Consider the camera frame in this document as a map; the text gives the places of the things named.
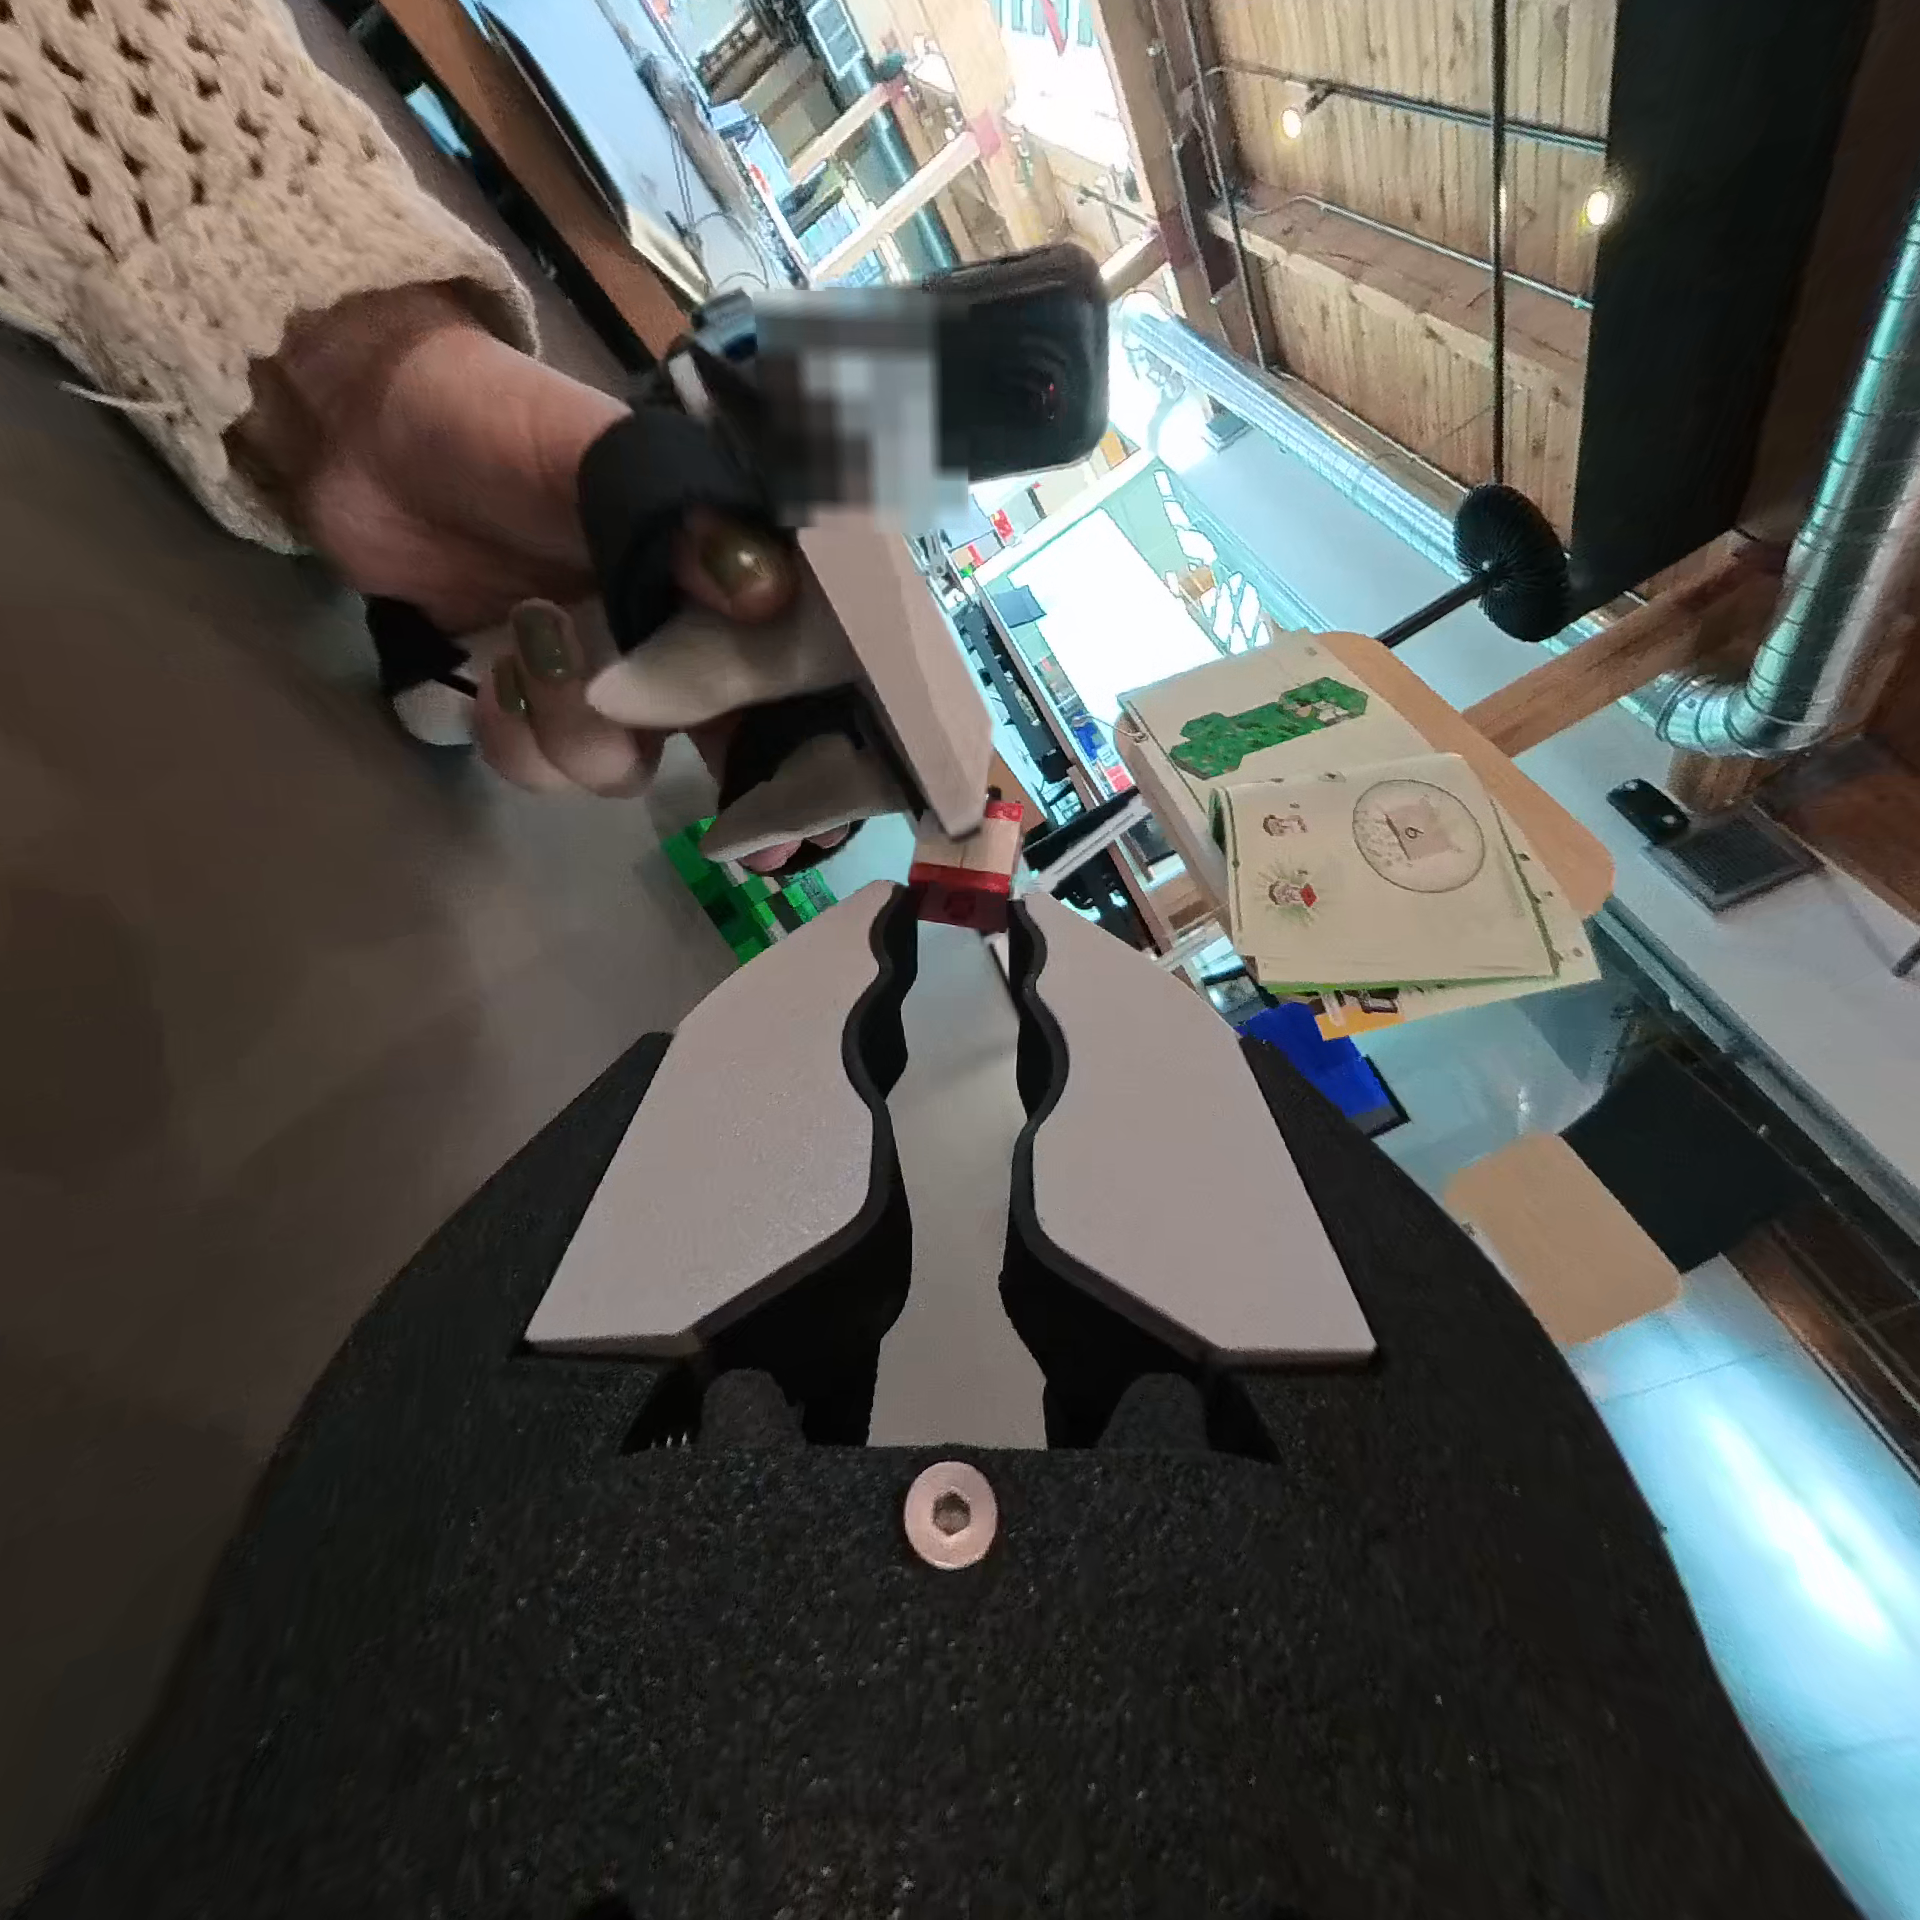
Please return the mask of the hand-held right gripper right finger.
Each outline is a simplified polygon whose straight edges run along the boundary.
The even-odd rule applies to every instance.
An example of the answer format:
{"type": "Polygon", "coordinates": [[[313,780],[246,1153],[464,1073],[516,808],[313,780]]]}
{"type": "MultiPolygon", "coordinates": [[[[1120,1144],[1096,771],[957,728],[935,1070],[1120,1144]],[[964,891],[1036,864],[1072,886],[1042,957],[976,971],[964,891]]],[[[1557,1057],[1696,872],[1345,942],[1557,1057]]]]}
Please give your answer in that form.
{"type": "Polygon", "coordinates": [[[1345,1269],[1210,1003],[1056,899],[1021,899],[1010,932],[1037,1046],[1021,1202],[1040,1252],[1189,1360],[1369,1360],[1345,1269]]]}

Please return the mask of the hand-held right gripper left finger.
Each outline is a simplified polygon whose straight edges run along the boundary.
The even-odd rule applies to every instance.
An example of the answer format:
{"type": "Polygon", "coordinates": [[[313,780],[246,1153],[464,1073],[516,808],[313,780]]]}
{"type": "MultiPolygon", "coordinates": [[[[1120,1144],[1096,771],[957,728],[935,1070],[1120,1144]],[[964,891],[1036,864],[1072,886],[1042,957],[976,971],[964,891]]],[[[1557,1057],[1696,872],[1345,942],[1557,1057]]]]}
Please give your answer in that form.
{"type": "Polygon", "coordinates": [[[919,916],[874,880],[676,1026],[532,1318],[536,1353],[698,1353],[838,1258],[897,1186],[919,916]]]}

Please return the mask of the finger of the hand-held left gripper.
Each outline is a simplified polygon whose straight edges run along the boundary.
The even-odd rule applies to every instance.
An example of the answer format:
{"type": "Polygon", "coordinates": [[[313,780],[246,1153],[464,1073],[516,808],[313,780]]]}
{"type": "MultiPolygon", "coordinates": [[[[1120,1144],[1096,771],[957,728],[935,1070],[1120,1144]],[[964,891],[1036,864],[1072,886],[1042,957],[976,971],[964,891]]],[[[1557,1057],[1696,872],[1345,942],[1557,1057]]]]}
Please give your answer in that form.
{"type": "Polygon", "coordinates": [[[988,816],[991,715],[972,660],[905,534],[866,512],[826,512],[800,554],[832,609],[895,754],[951,841],[988,816]]]}

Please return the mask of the red lego block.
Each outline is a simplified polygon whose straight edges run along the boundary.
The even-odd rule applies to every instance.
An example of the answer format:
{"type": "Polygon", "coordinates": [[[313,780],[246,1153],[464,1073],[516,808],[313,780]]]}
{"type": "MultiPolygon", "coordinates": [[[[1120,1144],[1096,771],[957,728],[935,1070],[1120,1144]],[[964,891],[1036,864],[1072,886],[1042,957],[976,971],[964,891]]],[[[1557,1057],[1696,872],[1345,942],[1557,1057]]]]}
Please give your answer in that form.
{"type": "Polygon", "coordinates": [[[1021,854],[1023,804],[991,790],[980,825],[952,836],[921,816],[906,869],[906,893],[925,924],[969,929],[982,937],[1006,931],[1021,854]]]}

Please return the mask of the person's left forearm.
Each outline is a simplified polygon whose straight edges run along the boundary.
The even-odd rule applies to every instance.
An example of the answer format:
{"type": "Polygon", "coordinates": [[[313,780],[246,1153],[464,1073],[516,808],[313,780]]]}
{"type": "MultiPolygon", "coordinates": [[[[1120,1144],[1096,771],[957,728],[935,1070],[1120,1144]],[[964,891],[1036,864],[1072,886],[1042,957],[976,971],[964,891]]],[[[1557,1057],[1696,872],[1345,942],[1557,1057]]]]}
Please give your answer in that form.
{"type": "Polygon", "coordinates": [[[1,312],[228,534],[298,537],[223,444],[298,318],[449,285],[538,347],[506,261],[428,195],[284,4],[1,4],[1,312]]]}

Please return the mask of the green lego creeper body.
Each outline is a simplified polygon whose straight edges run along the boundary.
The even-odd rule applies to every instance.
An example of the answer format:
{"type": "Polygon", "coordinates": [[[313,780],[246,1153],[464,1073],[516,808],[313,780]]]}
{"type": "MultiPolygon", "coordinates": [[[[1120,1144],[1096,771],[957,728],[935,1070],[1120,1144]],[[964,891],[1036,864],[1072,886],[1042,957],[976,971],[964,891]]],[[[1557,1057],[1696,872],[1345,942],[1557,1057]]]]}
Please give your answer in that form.
{"type": "Polygon", "coordinates": [[[734,876],[730,867],[710,862],[698,849],[709,825],[712,820],[668,834],[660,850],[740,966],[837,906],[837,893],[817,872],[770,880],[744,872],[734,876]]]}

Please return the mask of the person's left hand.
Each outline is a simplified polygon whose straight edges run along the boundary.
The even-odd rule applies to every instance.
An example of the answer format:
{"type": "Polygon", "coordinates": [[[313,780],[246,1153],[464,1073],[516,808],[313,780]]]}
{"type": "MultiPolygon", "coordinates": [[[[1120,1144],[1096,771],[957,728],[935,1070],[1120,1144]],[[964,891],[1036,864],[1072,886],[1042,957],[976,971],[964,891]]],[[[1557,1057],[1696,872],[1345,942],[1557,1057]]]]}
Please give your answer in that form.
{"type": "Polygon", "coordinates": [[[534,794],[645,790],[664,741],[591,706],[565,617],[593,590],[577,469],[629,404],[498,341],[446,285],[296,321],[249,390],[230,464],[349,588],[452,637],[513,625],[478,693],[486,766],[534,794]]]}

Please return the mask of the blue bin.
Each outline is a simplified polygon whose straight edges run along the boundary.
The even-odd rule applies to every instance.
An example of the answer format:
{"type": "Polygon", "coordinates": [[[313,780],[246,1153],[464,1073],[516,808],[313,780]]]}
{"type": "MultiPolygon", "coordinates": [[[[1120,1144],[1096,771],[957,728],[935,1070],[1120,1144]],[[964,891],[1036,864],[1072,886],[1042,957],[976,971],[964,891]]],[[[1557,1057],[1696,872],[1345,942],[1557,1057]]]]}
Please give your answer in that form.
{"type": "Polygon", "coordinates": [[[1325,1038],[1304,1001],[1265,1003],[1238,1022],[1242,1040],[1285,1053],[1292,1067],[1362,1137],[1381,1139],[1408,1125],[1394,1091],[1356,1040],[1325,1038]]]}

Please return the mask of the creeper print instruction booklet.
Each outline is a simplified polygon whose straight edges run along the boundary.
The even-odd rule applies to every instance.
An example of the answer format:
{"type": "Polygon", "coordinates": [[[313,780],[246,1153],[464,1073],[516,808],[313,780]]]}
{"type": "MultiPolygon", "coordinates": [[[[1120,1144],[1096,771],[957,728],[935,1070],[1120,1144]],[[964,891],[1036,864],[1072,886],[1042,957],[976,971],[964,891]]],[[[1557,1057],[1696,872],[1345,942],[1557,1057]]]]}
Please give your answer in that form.
{"type": "Polygon", "coordinates": [[[1120,697],[1120,762],[1189,876],[1213,902],[1228,893],[1215,803],[1237,784],[1349,772],[1433,748],[1392,701],[1367,689],[1325,634],[1271,630],[1120,697]]]}

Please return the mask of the open instruction booklet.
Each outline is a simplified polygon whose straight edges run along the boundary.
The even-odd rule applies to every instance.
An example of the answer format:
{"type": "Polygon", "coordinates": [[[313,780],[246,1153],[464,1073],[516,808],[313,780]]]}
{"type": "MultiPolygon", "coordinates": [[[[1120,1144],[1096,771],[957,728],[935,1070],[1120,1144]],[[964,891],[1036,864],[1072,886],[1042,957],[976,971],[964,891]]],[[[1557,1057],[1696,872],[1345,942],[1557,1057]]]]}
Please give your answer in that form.
{"type": "Polygon", "coordinates": [[[1410,1005],[1594,976],[1565,890],[1456,754],[1229,784],[1210,828],[1231,946],[1273,995],[1410,1005]]]}

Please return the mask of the plywood chair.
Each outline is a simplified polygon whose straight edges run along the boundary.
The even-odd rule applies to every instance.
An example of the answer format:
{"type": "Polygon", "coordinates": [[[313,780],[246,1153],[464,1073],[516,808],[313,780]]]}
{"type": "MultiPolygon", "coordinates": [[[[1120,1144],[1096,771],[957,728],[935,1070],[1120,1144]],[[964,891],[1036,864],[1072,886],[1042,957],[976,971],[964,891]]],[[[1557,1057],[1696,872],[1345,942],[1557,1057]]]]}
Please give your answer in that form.
{"type": "MultiPolygon", "coordinates": [[[[1559,656],[1458,712],[1378,640],[1325,634],[1319,642],[1433,748],[1474,766],[1581,922],[1607,906],[1613,857],[1517,766],[1517,757],[1610,701],[1599,678],[1559,656]]],[[[1673,1261],[1561,1137],[1521,1137],[1470,1163],[1444,1204],[1561,1348],[1678,1298],[1673,1261]]]]}

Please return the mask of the black round lamp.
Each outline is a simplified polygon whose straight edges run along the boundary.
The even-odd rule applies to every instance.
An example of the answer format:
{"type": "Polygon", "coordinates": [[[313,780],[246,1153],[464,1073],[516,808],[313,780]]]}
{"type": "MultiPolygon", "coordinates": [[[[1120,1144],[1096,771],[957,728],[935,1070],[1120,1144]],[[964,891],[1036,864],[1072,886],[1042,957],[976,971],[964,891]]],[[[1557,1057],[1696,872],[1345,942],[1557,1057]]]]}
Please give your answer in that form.
{"type": "Polygon", "coordinates": [[[1520,642],[1542,642],[1573,617],[1567,554],[1548,517],[1512,486],[1487,483],[1463,496],[1454,560],[1463,581],[1382,630],[1378,644],[1399,649],[1463,609],[1477,609],[1520,642]]]}

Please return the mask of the floor vent grille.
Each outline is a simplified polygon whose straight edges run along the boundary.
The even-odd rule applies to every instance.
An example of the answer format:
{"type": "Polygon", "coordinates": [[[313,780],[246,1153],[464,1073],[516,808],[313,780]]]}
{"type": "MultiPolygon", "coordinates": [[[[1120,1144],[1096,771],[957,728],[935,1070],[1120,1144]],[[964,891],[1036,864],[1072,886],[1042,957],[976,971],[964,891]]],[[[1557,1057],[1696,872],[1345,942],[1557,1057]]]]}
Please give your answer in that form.
{"type": "Polygon", "coordinates": [[[1694,820],[1655,849],[1647,860],[1712,914],[1753,902],[1818,873],[1818,857],[1772,819],[1725,811],[1694,820]]]}

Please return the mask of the black hanging panel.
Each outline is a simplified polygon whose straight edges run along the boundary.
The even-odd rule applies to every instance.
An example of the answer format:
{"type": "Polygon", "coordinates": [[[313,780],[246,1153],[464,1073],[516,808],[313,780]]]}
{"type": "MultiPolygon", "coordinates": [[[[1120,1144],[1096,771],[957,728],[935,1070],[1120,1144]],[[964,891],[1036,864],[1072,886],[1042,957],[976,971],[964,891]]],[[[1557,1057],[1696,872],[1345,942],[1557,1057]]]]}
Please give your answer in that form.
{"type": "Polygon", "coordinates": [[[1567,541],[1584,617],[1725,532],[1872,26],[1868,2],[1620,2],[1567,541]]]}

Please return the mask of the metal duct pipe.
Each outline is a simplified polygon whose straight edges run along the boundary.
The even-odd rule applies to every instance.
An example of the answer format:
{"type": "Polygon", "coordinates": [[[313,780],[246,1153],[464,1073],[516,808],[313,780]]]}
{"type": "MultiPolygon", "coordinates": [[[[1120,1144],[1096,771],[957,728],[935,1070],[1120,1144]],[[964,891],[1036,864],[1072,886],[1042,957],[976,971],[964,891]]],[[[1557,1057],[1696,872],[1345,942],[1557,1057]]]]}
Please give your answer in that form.
{"type": "Polygon", "coordinates": [[[1782,592],[1742,678],[1670,672],[1652,731],[1709,760],[1775,762],[1849,721],[1917,556],[1917,206],[1839,412],[1782,592]]]}
{"type": "Polygon", "coordinates": [[[1113,316],[1121,345],[1146,366],[1213,400],[1408,548],[1463,577],[1454,524],[1468,492],[1458,480],[1295,376],[1250,368],[1150,294],[1121,297],[1113,316]]]}

